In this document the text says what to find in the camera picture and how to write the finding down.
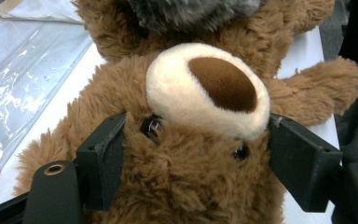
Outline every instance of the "teddy bear eye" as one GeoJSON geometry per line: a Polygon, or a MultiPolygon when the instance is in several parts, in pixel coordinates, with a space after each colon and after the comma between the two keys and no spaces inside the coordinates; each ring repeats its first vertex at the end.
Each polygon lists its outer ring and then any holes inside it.
{"type": "Polygon", "coordinates": [[[141,132],[144,133],[148,138],[156,138],[156,130],[161,128],[160,117],[152,115],[150,118],[145,119],[141,126],[141,132]]]}
{"type": "Polygon", "coordinates": [[[233,155],[234,159],[243,161],[249,156],[249,148],[245,144],[243,144],[240,148],[234,151],[233,155]]]}

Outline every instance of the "brown teddy bear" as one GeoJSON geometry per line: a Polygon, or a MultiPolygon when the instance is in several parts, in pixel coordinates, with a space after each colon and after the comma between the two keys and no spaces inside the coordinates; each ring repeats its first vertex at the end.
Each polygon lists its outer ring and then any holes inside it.
{"type": "Polygon", "coordinates": [[[139,26],[127,0],[76,5],[108,62],[54,132],[23,151],[17,194],[36,169],[73,160],[104,119],[126,112],[121,184],[110,211],[90,213],[90,222],[282,222],[269,113],[310,126],[358,96],[358,67],[341,58],[275,78],[294,35],[320,23],[334,1],[267,0],[215,32],[163,34],[139,26]]]}

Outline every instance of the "brass grommet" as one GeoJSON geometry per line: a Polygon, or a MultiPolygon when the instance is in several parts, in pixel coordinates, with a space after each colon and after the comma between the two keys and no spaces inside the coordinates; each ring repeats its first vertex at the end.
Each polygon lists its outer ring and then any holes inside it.
{"type": "Polygon", "coordinates": [[[45,175],[57,175],[65,169],[63,164],[53,164],[45,169],[45,175]]]}

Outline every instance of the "plastic packaging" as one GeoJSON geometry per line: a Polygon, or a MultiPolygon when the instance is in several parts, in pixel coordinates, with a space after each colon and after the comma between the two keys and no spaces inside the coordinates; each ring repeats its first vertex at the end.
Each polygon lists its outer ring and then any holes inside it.
{"type": "Polygon", "coordinates": [[[82,24],[0,20],[0,170],[91,43],[82,24]]]}

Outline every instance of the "gray plush toy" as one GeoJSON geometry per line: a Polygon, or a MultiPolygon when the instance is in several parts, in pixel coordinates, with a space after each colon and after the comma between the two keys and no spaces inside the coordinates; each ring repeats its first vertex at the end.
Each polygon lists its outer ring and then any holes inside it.
{"type": "Polygon", "coordinates": [[[215,31],[237,16],[250,16],[264,0],[129,0],[140,25],[163,33],[169,30],[215,31]]]}

